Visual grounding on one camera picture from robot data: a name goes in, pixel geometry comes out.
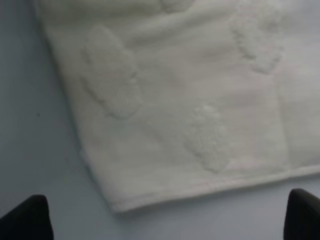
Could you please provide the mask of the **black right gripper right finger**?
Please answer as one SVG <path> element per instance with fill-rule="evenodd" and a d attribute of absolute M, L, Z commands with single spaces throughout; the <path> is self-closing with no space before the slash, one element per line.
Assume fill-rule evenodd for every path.
<path fill-rule="evenodd" d="M 308 191 L 292 189 L 288 196 L 284 240 L 320 240 L 320 199 Z"/>

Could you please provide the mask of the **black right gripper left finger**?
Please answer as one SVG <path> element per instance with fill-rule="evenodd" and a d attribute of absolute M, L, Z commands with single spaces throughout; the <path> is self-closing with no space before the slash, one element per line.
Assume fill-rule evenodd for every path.
<path fill-rule="evenodd" d="M 50 209 L 44 195 L 32 195 L 0 218 L 2 240 L 53 240 Z"/>

